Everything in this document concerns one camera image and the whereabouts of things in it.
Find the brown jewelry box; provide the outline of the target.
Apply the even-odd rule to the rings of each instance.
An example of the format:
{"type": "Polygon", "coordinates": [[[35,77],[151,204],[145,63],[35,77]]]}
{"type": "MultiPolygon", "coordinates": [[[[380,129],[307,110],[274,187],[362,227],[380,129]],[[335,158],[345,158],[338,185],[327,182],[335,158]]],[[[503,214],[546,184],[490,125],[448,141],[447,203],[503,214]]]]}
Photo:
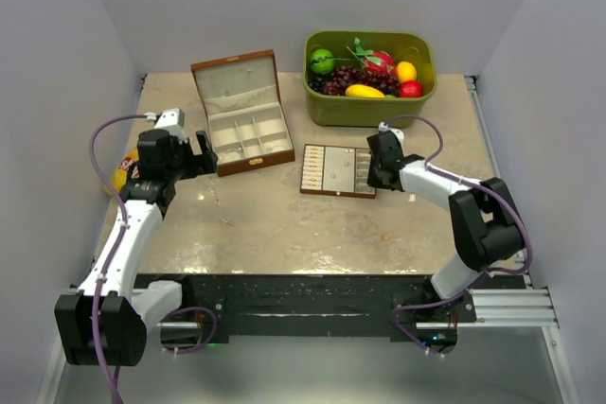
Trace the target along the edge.
{"type": "Polygon", "coordinates": [[[190,71],[220,177],[295,161],[272,49],[193,63],[190,71]],[[292,147],[264,152],[265,144],[279,140],[292,147]]]}

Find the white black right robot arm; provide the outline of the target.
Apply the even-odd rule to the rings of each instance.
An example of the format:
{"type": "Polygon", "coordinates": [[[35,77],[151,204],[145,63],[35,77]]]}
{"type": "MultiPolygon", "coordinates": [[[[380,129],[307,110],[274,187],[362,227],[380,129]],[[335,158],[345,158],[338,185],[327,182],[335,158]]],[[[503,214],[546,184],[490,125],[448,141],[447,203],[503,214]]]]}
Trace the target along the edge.
{"type": "Polygon", "coordinates": [[[454,257],[430,280],[432,292],[421,299],[424,315],[444,321],[455,311],[455,297],[491,267],[528,250],[527,231],[499,178],[485,181],[457,176],[429,160],[403,152],[403,134],[387,128],[368,136],[369,186],[408,192],[448,211],[454,257]]]}

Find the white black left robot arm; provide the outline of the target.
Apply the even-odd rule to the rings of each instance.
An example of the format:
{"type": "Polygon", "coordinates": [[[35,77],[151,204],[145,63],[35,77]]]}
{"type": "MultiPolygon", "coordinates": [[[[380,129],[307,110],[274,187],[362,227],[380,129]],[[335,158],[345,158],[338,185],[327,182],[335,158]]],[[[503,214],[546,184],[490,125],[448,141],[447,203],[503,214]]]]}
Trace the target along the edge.
{"type": "Polygon", "coordinates": [[[68,363],[135,366],[150,331],[166,316],[189,319],[196,298],[174,281],[162,280],[139,294],[134,284],[143,254],[164,220],[181,180],[213,174],[217,155],[207,134],[196,133],[200,153],[166,128],[138,136],[138,174],[121,188],[116,220],[92,271],[59,297],[54,314],[68,363]]]}

